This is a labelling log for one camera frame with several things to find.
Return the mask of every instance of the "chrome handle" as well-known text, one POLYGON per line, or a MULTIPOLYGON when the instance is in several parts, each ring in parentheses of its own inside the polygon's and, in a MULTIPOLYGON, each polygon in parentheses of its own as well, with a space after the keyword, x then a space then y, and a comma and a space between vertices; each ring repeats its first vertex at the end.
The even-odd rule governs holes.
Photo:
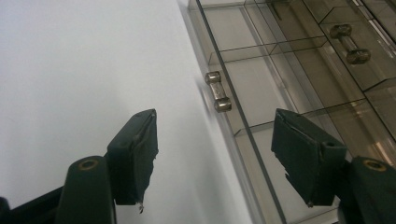
POLYGON ((366 63, 371 58, 368 49, 360 49, 352 37, 352 26, 349 24, 335 25, 330 30, 330 37, 338 39, 347 51, 346 61, 350 64, 366 63))
POLYGON ((220 72, 210 72, 205 75, 205 82, 212 90, 213 97, 215 98, 216 111, 226 112, 231 110, 230 98, 225 94, 224 88, 221 84, 220 72))

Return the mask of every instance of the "white surface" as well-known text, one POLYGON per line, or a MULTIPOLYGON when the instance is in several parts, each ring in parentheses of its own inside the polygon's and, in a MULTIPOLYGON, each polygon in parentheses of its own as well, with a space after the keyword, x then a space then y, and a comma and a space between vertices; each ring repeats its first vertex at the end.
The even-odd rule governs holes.
POLYGON ((0 194, 11 207, 60 187, 73 161, 104 155, 132 114, 156 108, 145 212, 118 207, 119 223, 251 222, 179 3, 0 2, 0 194))

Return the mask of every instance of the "metal door handle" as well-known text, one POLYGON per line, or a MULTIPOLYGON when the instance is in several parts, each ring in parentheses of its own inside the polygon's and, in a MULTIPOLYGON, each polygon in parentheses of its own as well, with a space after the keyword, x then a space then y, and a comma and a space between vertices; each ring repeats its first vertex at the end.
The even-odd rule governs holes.
POLYGON ((220 72, 210 72, 205 75, 205 82, 212 90, 213 97, 215 98, 216 111, 226 112, 232 109, 231 100, 225 94, 224 88, 221 84, 220 72))
POLYGON ((356 45, 352 37, 352 26, 349 24, 335 25, 330 30, 332 39, 340 40, 341 44, 347 51, 346 61, 350 64, 366 63, 371 58, 371 53, 368 49, 360 49, 356 45))

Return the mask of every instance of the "drawer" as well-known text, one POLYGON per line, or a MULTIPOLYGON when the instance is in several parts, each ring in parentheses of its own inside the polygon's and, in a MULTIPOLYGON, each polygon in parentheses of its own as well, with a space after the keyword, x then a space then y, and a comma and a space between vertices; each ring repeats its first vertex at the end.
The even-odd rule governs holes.
POLYGON ((339 200, 308 208, 285 178, 271 151, 277 108, 315 122, 349 158, 396 164, 395 54, 363 3, 191 0, 190 14, 207 67, 220 73, 232 104, 225 113, 256 223, 337 221, 339 200))

